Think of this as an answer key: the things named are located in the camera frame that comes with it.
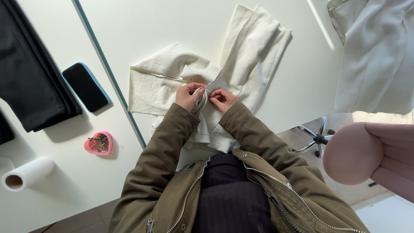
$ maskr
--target blue phone case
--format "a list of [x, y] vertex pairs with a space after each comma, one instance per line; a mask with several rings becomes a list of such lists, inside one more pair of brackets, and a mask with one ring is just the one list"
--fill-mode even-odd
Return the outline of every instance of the blue phone case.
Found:
[[[104, 94], [104, 96], [108, 100], [108, 104], [110, 104], [111, 103], [111, 100], [109, 99], [109, 97], [106, 94], [106, 92], [102, 89], [101, 85], [99, 85], [99, 82], [95, 79], [95, 76], [92, 74], [92, 72], [89, 70], [89, 68], [83, 62], [78, 62], [78, 63], [82, 64], [82, 66], [85, 67], [85, 69], [88, 71], [89, 75], [91, 76], [92, 80], [96, 83], [96, 85], [99, 87], [99, 89], [102, 91], [102, 93]], [[63, 79], [65, 80], [66, 84], [70, 87], [70, 89], [73, 91], [73, 93], [75, 93], [76, 97], [78, 97], [78, 99], [80, 100], [80, 102], [82, 102], [82, 100], [79, 98], [79, 96], [76, 94], [76, 92], [69, 85], [69, 83], [67, 82], [66, 78], [63, 76], [63, 72], [61, 73], [61, 75], [62, 75]]]

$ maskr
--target smartphone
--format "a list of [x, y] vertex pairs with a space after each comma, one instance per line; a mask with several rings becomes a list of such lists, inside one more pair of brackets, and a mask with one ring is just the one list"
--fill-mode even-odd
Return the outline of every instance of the smartphone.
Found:
[[74, 64], [63, 71], [62, 76], [90, 113], [110, 103], [108, 96], [84, 63]]

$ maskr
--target black pants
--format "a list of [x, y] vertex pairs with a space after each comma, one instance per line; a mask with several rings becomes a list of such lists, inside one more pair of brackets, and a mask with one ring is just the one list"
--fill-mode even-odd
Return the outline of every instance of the black pants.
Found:
[[10, 105], [27, 132], [82, 113], [15, 0], [0, 0], [0, 98]]

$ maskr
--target cardboard tube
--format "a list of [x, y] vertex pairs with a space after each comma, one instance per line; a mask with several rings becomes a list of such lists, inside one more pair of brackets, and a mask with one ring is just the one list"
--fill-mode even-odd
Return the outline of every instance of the cardboard tube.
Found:
[[43, 156], [3, 175], [1, 183], [11, 192], [19, 192], [47, 177], [55, 168], [50, 158]]

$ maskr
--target chrome chair base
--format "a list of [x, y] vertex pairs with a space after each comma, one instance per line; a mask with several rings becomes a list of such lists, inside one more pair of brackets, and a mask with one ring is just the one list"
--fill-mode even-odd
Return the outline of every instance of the chrome chair base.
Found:
[[329, 141], [329, 139], [331, 139], [332, 135], [335, 133], [334, 130], [330, 129], [329, 132], [328, 132], [328, 134], [330, 134], [330, 135], [323, 136], [323, 132], [325, 131], [325, 127], [326, 127], [326, 117], [325, 116], [321, 117], [321, 124], [320, 124], [318, 134], [314, 134], [312, 131], [310, 131], [308, 128], [304, 127], [303, 125], [297, 126], [296, 128], [300, 129], [301, 131], [305, 132], [309, 136], [313, 137], [313, 141], [311, 143], [309, 143], [307, 146], [305, 146], [304, 148], [302, 148], [300, 150], [293, 150], [293, 151], [298, 153], [298, 154], [302, 154], [302, 153], [306, 152], [307, 150], [309, 150], [312, 146], [317, 144], [318, 145], [318, 150], [315, 152], [315, 156], [318, 157], [318, 158], [322, 158], [323, 157], [323, 146], [322, 146], [322, 144], [326, 145], [326, 143]]

